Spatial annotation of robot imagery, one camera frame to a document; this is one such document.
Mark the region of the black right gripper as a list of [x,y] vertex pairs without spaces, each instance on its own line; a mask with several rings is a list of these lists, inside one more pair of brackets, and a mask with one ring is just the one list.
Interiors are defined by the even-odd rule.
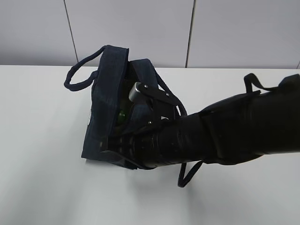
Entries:
[[171,140],[172,126],[177,121],[161,121],[148,124],[136,131],[121,135],[104,136],[98,149],[107,162],[123,168],[152,170],[160,166],[178,164],[175,147]]

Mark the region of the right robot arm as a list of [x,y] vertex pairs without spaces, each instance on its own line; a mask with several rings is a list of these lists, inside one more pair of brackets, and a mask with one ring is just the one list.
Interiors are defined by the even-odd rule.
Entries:
[[236,165],[262,155],[300,150],[300,76],[285,77],[265,88],[254,74],[244,77],[246,92],[182,115],[170,93],[136,82],[129,99],[149,107],[152,118],[133,132],[109,136],[100,143],[134,166],[202,161]]

